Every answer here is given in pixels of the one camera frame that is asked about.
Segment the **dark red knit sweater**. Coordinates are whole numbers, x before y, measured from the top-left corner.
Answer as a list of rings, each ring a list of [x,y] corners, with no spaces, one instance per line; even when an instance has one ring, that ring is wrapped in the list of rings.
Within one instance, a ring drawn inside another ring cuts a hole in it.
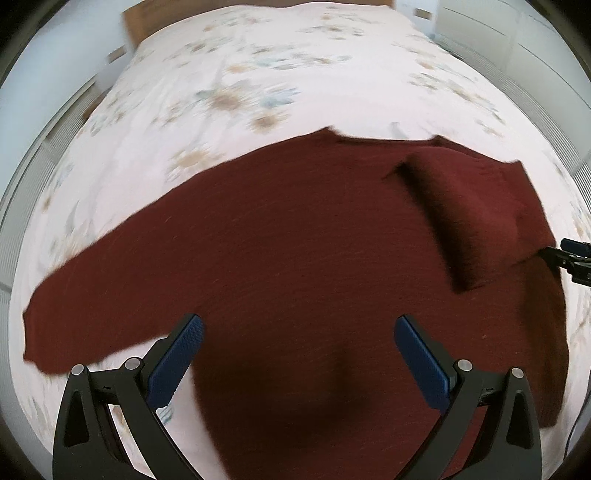
[[[34,291],[24,357],[47,374],[204,319],[197,419],[232,479],[391,479],[436,420],[403,315],[478,368],[528,377],[557,422],[569,353],[555,242],[518,161],[445,138],[329,130],[197,174]]]

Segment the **pink floral bed cover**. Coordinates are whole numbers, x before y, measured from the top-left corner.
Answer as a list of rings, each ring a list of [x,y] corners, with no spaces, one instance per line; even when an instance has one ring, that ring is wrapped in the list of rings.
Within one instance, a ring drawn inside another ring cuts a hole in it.
[[[8,307],[14,410],[7,420],[30,462],[52,475],[53,436],[69,370],[47,374],[24,357],[24,313],[36,288],[69,260],[193,176],[266,146],[329,130],[373,141],[436,137],[502,163],[518,161],[541,202],[556,245],[590,238],[590,160],[571,174],[537,126],[487,77],[442,47],[411,18],[423,3],[388,2],[413,31],[380,47],[342,53],[204,54],[134,47],[120,76],[62,155],[37,199],[20,248]],[[590,292],[559,271],[569,353],[555,425],[541,428],[542,477],[551,478],[578,433],[590,377]],[[92,364],[114,369],[159,338]],[[191,466],[221,472],[204,420],[197,446],[181,420],[197,414],[191,363],[158,419]]]

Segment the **wooden headboard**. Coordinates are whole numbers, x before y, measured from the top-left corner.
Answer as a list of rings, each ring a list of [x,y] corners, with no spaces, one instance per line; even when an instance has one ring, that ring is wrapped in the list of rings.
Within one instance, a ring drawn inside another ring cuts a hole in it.
[[[171,53],[342,53],[380,47],[413,31],[386,1],[142,1],[123,12],[133,46]]]

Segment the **wall switch plate right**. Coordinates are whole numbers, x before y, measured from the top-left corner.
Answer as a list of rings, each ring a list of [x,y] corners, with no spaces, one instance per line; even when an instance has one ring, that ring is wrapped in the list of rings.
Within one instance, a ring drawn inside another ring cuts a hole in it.
[[[425,9],[415,8],[414,16],[421,19],[431,20],[433,18],[433,13]]]

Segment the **wall switch plate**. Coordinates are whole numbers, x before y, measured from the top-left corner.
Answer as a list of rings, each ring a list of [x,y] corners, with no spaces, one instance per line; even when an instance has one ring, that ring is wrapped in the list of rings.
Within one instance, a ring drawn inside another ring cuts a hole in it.
[[[107,62],[109,64],[112,64],[113,62],[115,62],[116,60],[118,60],[119,58],[123,57],[125,54],[127,53],[126,51],[126,47],[124,45],[112,50],[108,55],[107,55]]]
[[[425,9],[415,8],[414,16],[421,19],[431,20],[433,18],[433,13]]]

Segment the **wall switch plate left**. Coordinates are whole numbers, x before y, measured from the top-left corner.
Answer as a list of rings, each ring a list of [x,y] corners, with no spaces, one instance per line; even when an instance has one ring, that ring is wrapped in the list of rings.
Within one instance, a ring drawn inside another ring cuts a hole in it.
[[[123,57],[125,54],[127,53],[126,51],[126,47],[124,45],[112,50],[108,55],[107,55],[107,62],[109,64],[112,64],[113,62],[115,62],[116,60],[118,60],[119,58]]]

